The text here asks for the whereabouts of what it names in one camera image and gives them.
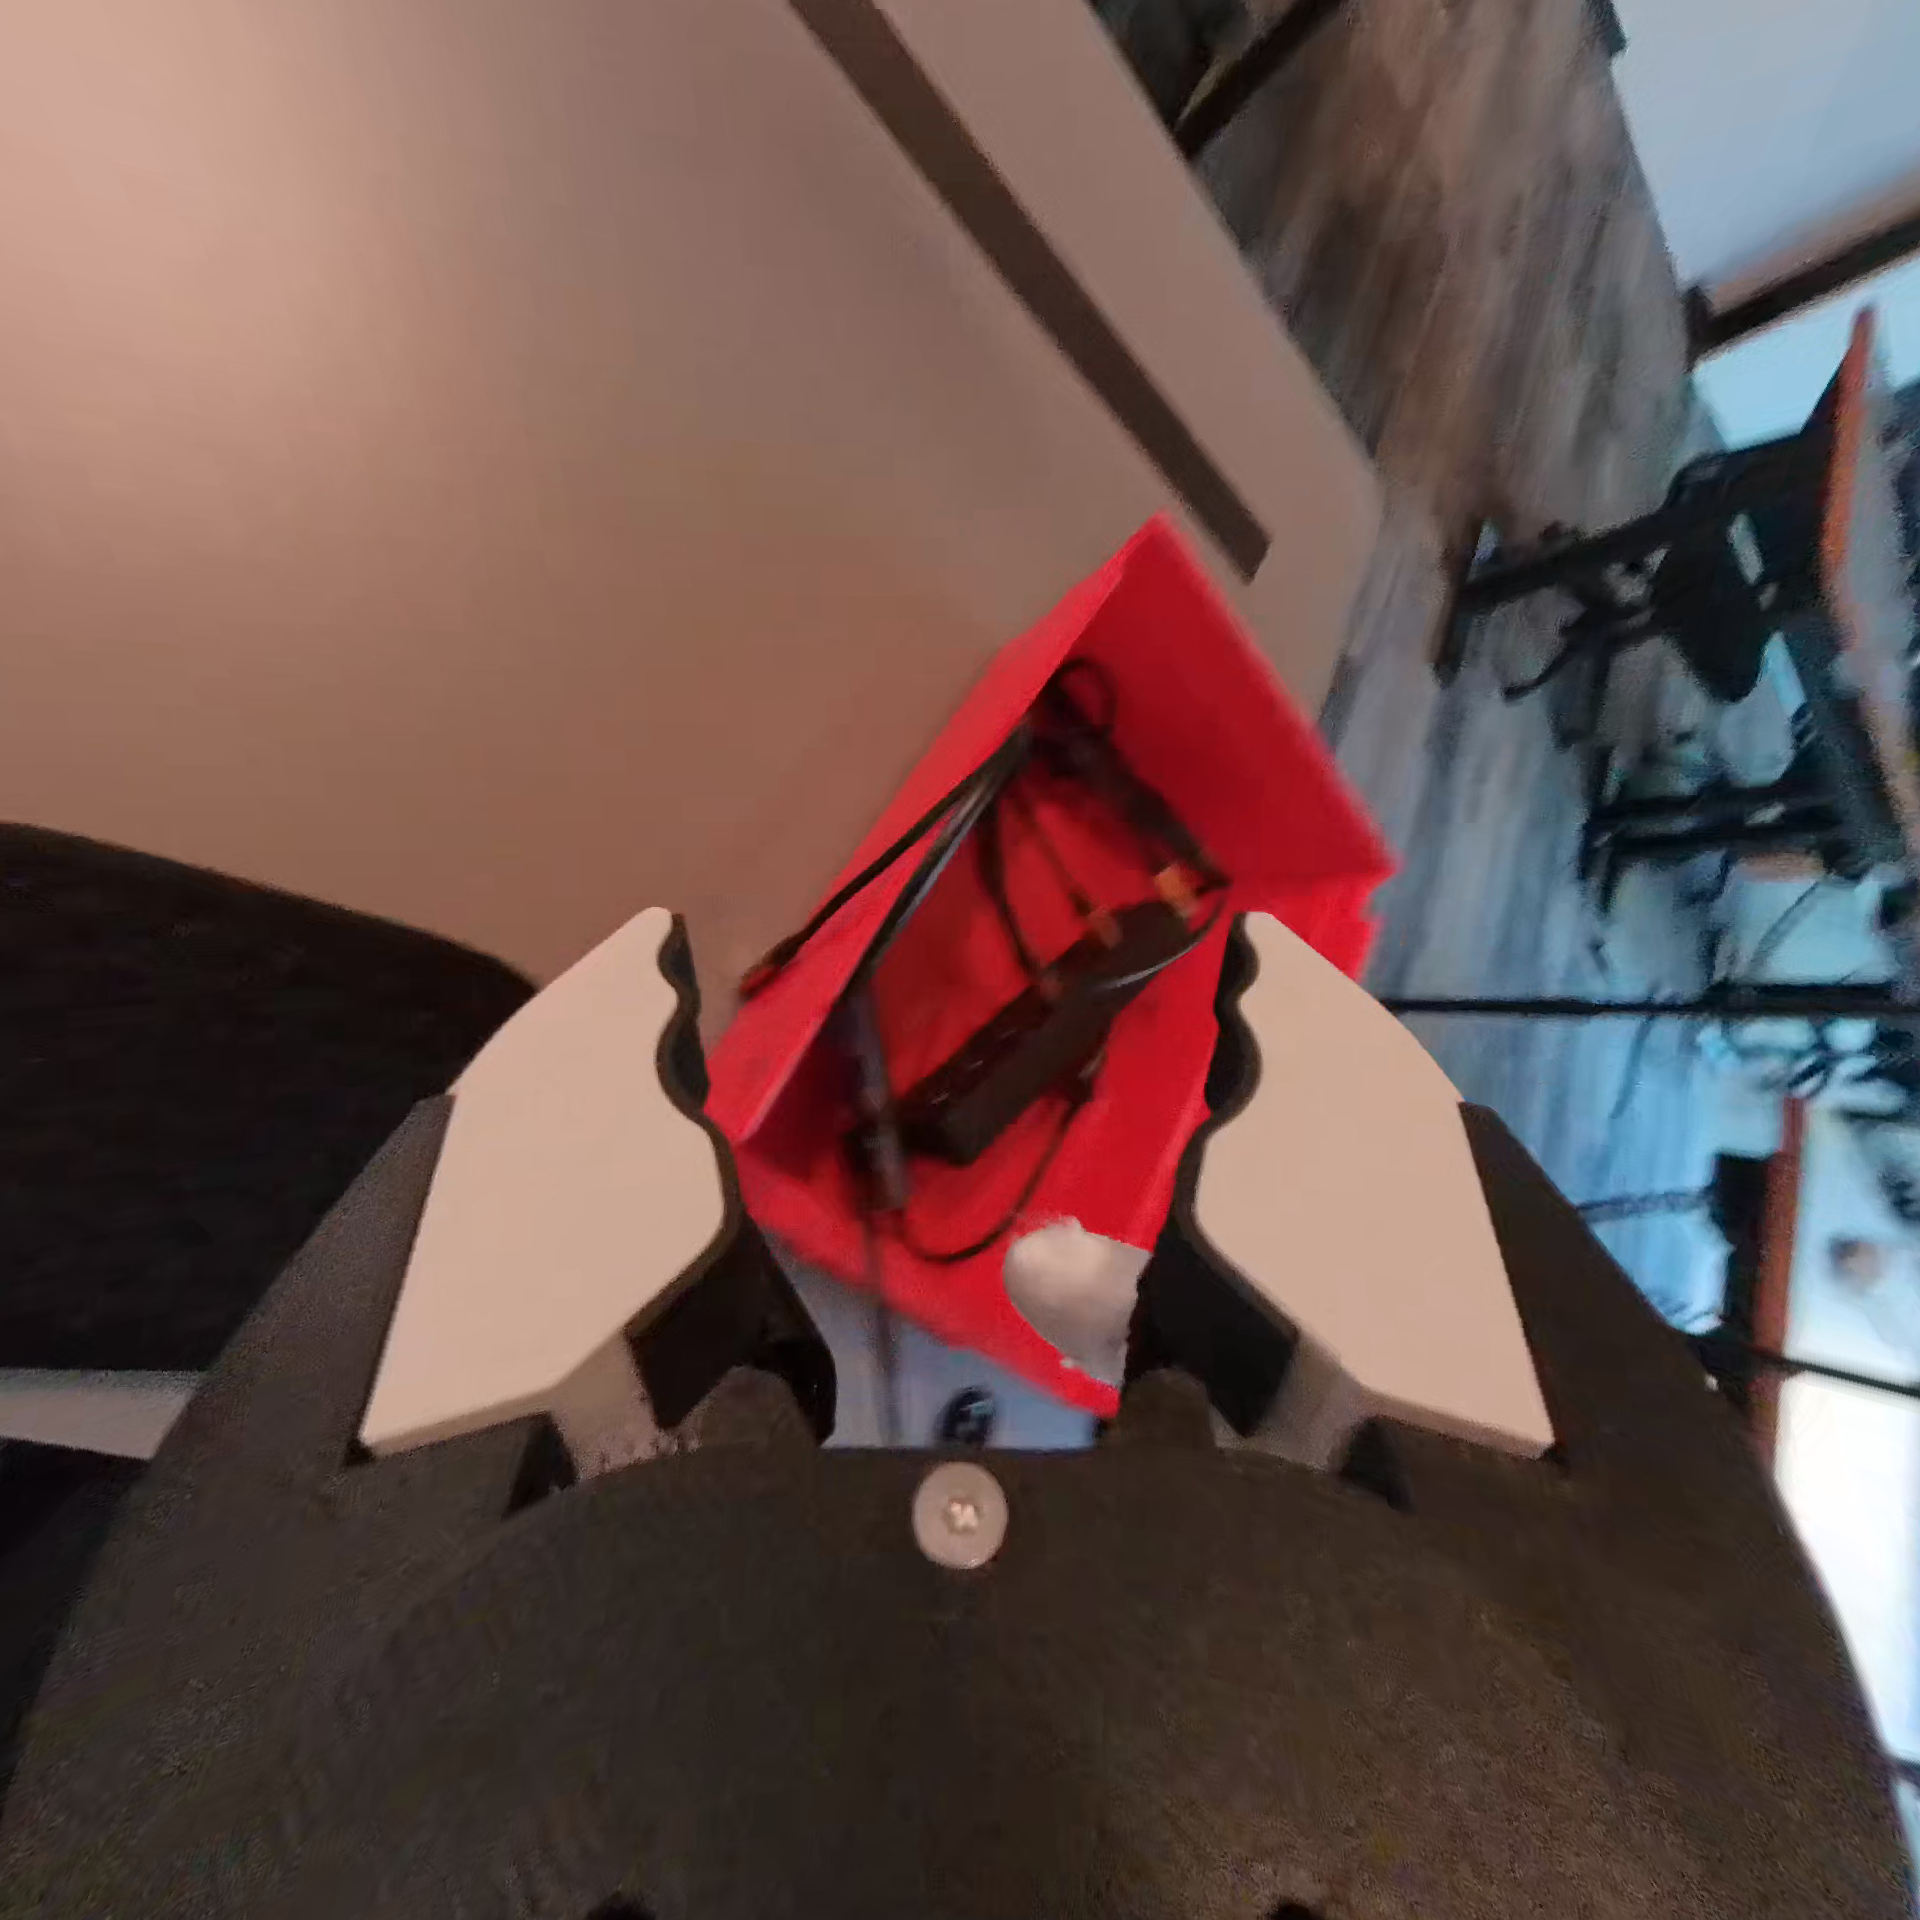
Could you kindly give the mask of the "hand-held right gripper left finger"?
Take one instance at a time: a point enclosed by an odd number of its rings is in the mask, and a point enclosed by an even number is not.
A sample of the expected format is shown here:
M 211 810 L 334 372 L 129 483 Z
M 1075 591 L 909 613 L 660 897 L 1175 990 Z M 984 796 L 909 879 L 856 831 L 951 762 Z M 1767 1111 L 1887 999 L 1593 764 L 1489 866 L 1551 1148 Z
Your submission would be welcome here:
M 683 926 L 649 906 L 539 990 L 448 1093 L 359 1445 L 549 1420 L 571 1459 L 659 1459 L 727 1359 L 667 1351 L 745 1225 L 727 1141 L 673 1079 L 700 1038 Z

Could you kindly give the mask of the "red storage box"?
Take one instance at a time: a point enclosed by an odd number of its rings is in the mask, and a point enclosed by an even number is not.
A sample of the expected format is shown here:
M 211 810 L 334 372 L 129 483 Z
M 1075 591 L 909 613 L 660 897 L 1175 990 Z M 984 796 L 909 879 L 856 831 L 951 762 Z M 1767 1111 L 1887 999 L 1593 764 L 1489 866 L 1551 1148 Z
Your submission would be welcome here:
M 775 1249 L 1085 1415 L 1009 1306 L 1012 1239 L 1071 1215 L 1153 1251 L 1209 1118 L 1217 983 L 1261 913 L 1356 975 L 1385 844 L 1184 539 L 1150 521 L 1007 642 L 903 780 L 831 894 L 741 980 L 709 1111 Z M 1062 1095 L 971 1166 L 915 1156 L 896 1098 L 1124 906 L 1188 951 Z

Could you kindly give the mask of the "black office chair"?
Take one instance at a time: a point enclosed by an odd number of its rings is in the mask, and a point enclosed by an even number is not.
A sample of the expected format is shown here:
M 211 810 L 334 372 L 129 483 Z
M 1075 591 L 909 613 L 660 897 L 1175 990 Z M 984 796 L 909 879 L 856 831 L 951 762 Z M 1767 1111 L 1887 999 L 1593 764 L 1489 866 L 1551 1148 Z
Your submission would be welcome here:
M 1798 858 L 1837 879 L 1908 866 L 1865 735 L 1852 725 L 1831 732 L 1811 708 L 1791 718 L 1791 755 L 1774 780 L 1740 785 L 1713 775 L 1670 796 L 1599 803 L 1581 827 L 1577 870 L 1608 897 L 1625 868 L 1681 866 L 1694 858 Z
M 1585 533 L 1553 521 L 1510 558 L 1472 569 L 1456 588 L 1446 638 L 1521 598 L 1559 591 L 1574 604 L 1551 658 L 1504 685 L 1510 703 L 1584 667 L 1601 694 L 1614 660 L 1660 641 L 1717 702 L 1737 703 L 1759 682 L 1768 638 L 1811 581 L 1831 439 L 1803 427 L 1750 449 L 1691 459 L 1664 501 Z

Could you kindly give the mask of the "wooden office desk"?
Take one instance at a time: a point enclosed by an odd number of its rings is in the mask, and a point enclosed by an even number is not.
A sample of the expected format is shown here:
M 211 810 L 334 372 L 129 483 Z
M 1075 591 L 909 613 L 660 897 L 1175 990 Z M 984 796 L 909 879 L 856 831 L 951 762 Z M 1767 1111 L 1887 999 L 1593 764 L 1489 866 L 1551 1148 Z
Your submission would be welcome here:
M 1812 740 L 1860 860 L 1916 873 L 1916 611 L 1887 403 L 1881 314 L 1863 303 L 1807 421 L 1819 452 L 1814 535 L 1811 598 L 1791 645 Z

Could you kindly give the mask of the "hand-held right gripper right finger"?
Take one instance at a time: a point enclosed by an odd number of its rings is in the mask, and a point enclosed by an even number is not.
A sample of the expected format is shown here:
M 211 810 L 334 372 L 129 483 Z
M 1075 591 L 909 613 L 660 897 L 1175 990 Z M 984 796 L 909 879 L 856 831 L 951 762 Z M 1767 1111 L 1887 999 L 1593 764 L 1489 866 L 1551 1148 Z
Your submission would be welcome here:
M 1516 1459 L 1553 1430 L 1457 1091 L 1281 921 L 1233 931 L 1248 1047 L 1180 1172 L 1166 1342 L 1236 1437 L 1339 1462 L 1369 1421 Z

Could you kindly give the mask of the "person's right hand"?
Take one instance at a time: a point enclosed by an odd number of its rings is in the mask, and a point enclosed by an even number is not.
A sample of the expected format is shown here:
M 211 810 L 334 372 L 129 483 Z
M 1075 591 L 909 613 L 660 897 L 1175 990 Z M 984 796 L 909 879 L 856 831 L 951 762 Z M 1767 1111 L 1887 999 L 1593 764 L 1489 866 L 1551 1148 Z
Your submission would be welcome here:
M 1148 1261 L 1144 1249 L 1059 1215 L 1012 1239 L 1001 1283 L 1009 1306 L 1062 1365 L 1101 1386 L 1120 1386 Z

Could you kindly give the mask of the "black usb hub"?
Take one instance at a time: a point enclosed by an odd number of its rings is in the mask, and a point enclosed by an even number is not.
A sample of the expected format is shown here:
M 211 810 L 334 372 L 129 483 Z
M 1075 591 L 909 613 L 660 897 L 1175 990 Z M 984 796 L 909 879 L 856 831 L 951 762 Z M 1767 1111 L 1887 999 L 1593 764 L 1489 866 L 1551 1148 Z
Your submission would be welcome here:
M 1105 1047 L 1120 1014 L 1191 947 L 1196 926 L 1166 900 L 1124 906 L 1112 937 L 1088 933 L 1040 983 L 1007 999 L 896 1098 L 903 1148 L 971 1166 L 1038 1099 L 1062 1095 Z

